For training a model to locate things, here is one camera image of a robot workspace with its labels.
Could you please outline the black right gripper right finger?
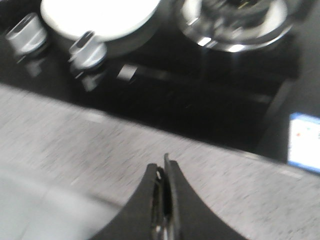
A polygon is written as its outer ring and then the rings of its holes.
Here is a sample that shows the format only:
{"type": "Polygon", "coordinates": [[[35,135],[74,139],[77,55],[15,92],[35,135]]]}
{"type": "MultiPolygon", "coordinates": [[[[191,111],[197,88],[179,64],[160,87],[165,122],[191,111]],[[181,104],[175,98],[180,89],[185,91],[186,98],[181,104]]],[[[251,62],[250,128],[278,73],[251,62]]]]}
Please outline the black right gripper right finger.
{"type": "Polygon", "coordinates": [[[169,240],[244,240],[199,197],[179,164],[164,155],[165,187],[169,204],[169,240]]]}

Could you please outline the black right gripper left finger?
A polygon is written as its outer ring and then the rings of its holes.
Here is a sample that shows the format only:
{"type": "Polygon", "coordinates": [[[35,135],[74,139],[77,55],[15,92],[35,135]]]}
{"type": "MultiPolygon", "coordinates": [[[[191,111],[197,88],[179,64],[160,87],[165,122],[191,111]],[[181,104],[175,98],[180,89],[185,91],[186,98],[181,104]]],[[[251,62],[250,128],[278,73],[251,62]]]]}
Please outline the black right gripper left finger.
{"type": "Polygon", "coordinates": [[[126,205],[97,234],[95,240],[164,239],[164,171],[148,164],[126,205]]]}

